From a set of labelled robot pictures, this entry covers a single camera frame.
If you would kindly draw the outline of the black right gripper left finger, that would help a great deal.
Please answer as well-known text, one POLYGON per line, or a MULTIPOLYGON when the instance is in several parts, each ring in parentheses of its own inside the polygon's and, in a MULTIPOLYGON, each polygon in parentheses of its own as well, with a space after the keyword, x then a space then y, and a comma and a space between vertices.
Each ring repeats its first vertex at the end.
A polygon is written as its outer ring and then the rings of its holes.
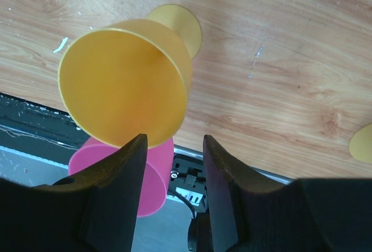
POLYGON ((53 185, 1 179, 2 251, 130 251, 148 138, 53 185))

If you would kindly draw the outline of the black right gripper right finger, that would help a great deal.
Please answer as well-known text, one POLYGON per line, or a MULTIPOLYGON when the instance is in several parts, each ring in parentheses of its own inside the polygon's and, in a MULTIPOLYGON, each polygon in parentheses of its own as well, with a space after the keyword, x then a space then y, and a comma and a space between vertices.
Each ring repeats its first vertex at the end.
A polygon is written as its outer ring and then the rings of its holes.
POLYGON ((203 139, 215 251, 370 251, 371 179, 283 184, 203 139))

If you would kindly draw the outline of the magenta plastic wine glass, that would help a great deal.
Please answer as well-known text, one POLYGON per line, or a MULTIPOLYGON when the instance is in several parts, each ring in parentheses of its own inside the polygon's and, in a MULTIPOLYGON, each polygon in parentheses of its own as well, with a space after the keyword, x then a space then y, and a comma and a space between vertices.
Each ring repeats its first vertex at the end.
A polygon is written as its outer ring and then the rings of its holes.
MULTIPOLYGON (((75 174, 118 149, 90 137, 69 160, 68 173, 75 174)), ((159 211, 165 203, 174 158, 173 138, 148 149, 146 167, 138 206, 138 217, 147 217, 159 211)))

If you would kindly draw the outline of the yellow wine glass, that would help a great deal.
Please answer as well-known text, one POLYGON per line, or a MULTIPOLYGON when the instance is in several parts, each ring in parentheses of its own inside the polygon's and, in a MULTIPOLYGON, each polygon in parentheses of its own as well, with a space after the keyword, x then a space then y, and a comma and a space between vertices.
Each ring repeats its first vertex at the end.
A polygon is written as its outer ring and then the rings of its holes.
POLYGON ((122 147, 145 134, 149 147, 158 146, 184 121, 201 43, 198 19, 176 4, 94 30, 70 44, 59 63, 63 104, 105 144, 122 147))
POLYGON ((361 162, 371 163, 371 130, 372 124, 358 130, 349 141, 350 155, 361 162))

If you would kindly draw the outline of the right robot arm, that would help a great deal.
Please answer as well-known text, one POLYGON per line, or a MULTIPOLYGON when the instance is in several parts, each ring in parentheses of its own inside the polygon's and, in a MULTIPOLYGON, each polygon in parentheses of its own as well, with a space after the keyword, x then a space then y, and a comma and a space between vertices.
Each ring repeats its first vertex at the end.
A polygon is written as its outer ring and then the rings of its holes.
POLYGON ((136 219, 167 194, 192 213, 190 251, 370 251, 371 179, 281 183, 203 139, 203 165, 186 169, 173 146, 138 135, 107 152, 74 155, 51 185, 1 179, 2 251, 130 251, 136 219))

